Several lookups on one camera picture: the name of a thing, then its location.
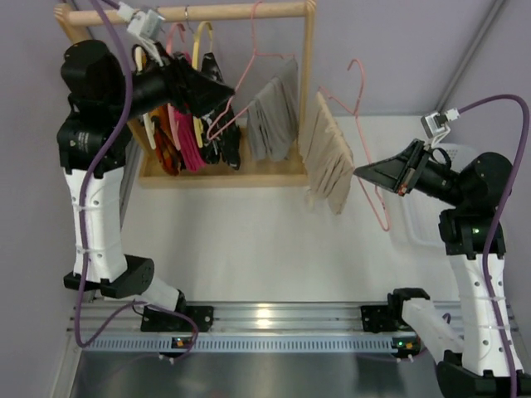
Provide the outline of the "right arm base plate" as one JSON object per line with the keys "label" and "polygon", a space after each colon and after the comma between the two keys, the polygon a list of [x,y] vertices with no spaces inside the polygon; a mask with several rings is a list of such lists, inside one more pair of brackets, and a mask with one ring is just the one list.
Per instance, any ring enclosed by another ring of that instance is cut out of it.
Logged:
{"label": "right arm base plate", "polygon": [[401,316],[388,305],[363,305],[360,307],[364,332],[411,332]]}

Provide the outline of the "beige trousers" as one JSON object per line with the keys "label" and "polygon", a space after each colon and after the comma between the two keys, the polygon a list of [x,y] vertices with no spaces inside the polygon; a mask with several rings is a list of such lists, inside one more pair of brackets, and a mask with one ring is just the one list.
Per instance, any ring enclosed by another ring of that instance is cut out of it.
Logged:
{"label": "beige trousers", "polygon": [[310,197],[326,200],[333,214],[341,214],[353,177],[353,152],[321,92],[309,104],[298,145]]}

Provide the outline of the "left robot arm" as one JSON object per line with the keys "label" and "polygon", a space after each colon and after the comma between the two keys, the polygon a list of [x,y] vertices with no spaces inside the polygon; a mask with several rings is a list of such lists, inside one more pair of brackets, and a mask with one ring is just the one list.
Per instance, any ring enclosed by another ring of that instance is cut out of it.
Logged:
{"label": "left robot arm", "polygon": [[61,78],[71,111],[57,142],[75,217],[76,262],[63,283],[79,295],[97,290],[181,312],[184,294],[155,277],[153,261],[123,252],[119,192],[128,122],[166,104],[200,117],[235,91],[194,70],[184,56],[170,56],[160,44],[155,48],[160,61],[140,72],[124,71],[102,41],[80,41],[65,53]]}

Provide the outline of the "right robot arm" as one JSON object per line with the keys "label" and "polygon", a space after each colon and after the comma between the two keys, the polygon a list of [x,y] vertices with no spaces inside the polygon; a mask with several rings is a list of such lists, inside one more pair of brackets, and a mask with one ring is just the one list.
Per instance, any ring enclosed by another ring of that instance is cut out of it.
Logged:
{"label": "right robot arm", "polygon": [[388,308],[431,354],[445,397],[528,397],[530,375],[514,347],[504,294],[506,245],[498,211],[512,171],[498,153],[482,153],[459,172],[446,151],[413,140],[354,175],[400,197],[419,191],[447,204],[439,234],[458,288],[463,333],[437,314],[421,288],[394,289]]}

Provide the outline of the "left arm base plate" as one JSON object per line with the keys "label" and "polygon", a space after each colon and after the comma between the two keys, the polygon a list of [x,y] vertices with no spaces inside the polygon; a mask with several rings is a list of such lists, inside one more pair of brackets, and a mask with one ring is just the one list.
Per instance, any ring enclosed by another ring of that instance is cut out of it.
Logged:
{"label": "left arm base plate", "polygon": [[[184,315],[192,319],[199,332],[208,332],[214,319],[214,307],[189,305]],[[182,318],[163,313],[151,308],[145,308],[140,330],[142,332],[192,332],[192,324]]]}

